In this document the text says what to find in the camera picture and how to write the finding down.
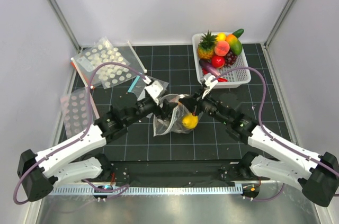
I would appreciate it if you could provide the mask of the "yellow toy pear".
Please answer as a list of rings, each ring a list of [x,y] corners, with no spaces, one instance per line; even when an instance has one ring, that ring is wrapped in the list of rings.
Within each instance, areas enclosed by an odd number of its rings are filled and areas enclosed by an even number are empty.
[[[199,117],[191,113],[182,119],[182,125],[189,130],[194,129],[198,125],[198,122]]]

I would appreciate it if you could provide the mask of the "white-dotted zip bag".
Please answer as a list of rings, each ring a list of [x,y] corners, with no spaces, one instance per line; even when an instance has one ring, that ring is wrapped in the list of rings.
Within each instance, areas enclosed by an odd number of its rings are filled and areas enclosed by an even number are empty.
[[[173,110],[172,117],[167,120],[161,120],[153,116],[153,136],[163,136],[170,132],[188,134],[193,129],[189,130],[182,125],[182,119],[191,112],[179,102],[180,98],[186,97],[188,94],[167,94],[161,98],[161,102],[167,99],[170,102],[176,102],[177,106]],[[202,118],[202,113],[197,115],[199,121]]]

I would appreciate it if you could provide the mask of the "orange green toy mango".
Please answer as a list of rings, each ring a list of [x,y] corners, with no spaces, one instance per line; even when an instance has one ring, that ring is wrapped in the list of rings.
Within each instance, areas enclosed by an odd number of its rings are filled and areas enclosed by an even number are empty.
[[[241,42],[239,41],[239,39],[233,35],[233,34],[229,34],[226,36],[225,41],[229,44],[230,46],[230,50],[235,54],[235,55],[240,55],[242,50],[243,50],[243,46],[241,44]]]

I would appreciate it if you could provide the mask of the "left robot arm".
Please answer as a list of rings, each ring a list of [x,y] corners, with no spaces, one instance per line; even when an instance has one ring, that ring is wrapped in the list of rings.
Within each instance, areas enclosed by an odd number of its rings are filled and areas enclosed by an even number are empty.
[[[17,183],[13,200],[16,204],[34,202],[47,196],[63,181],[97,178],[101,182],[112,176],[110,163],[103,154],[87,164],[76,159],[94,149],[103,147],[128,131],[128,127],[149,114],[170,118],[177,103],[154,100],[147,95],[137,100],[133,93],[125,93],[109,111],[96,119],[85,130],[64,142],[34,153],[28,149],[21,153],[17,168]],[[27,199],[17,199],[19,187],[23,187]]]

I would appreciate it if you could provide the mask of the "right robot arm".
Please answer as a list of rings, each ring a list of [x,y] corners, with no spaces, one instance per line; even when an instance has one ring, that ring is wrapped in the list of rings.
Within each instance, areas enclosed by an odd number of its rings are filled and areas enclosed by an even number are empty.
[[[222,123],[228,135],[245,145],[273,157],[248,152],[238,163],[243,179],[270,178],[292,186],[314,204],[328,207],[338,189],[338,160],[329,153],[319,154],[293,144],[242,112],[241,103],[232,93],[217,100],[203,90],[180,99],[195,115],[205,113]]]

